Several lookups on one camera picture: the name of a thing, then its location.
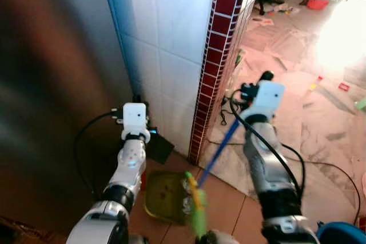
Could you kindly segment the blue plastic bucket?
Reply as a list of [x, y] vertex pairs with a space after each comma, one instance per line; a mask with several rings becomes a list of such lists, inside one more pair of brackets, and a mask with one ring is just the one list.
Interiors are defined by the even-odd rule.
[[316, 237], [320, 244], [366, 244], [366, 234], [350, 223], [319, 223]]

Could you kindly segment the red plastic basin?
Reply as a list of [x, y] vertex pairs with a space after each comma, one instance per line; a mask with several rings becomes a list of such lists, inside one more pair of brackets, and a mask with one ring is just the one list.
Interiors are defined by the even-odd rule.
[[329, 6], [329, 0], [308, 0], [306, 1], [306, 7], [311, 10], [324, 10]]

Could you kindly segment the brushed steel appliance side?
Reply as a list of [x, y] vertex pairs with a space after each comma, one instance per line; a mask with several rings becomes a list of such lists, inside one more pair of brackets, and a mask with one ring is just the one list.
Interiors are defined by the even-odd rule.
[[0, 0], [0, 217], [68, 234], [102, 186], [120, 130], [99, 122], [131, 100], [108, 0]]

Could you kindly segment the printed paper sheet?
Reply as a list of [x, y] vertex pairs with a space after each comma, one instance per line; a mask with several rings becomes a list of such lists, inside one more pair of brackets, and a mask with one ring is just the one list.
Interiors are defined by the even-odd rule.
[[253, 17], [251, 21], [259, 26], [272, 26], [275, 24], [272, 19], [267, 17]]

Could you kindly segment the green broom with blue handle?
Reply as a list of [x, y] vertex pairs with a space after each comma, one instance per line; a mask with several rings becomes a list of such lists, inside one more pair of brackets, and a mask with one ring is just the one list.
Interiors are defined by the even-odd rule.
[[207, 234], [209, 233], [207, 218], [206, 218], [206, 194], [203, 190], [203, 185], [209, 178], [209, 174], [212, 173], [212, 169], [216, 165], [217, 161], [223, 153], [223, 150], [227, 145], [231, 143], [236, 130], [241, 126], [239, 121], [235, 121], [231, 124], [230, 129], [226, 132], [222, 142], [218, 145], [217, 150], [212, 156], [209, 163], [206, 165], [201, 173], [199, 179], [194, 179], [191, 173], [185, 173], [185, 187], [189, 193], [188, 207], [190, 210], [190, 225], [194, 234], [195, 244], [209, 244]]

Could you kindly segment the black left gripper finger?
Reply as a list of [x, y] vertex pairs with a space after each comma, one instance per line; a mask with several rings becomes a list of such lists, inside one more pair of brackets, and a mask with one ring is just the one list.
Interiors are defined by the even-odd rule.
[[162, 136], [151, 136], [150, 158], [159, 164], [167, 163], [174, 152], [174, 145]]

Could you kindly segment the yellow dustpan with red handle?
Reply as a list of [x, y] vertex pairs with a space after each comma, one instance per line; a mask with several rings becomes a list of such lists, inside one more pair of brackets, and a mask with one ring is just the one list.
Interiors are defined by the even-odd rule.
[[193, 174], [152, 171], [144, 184], [144, 208], [152, 218], [175, 225], [186, 225], [193, 207]]

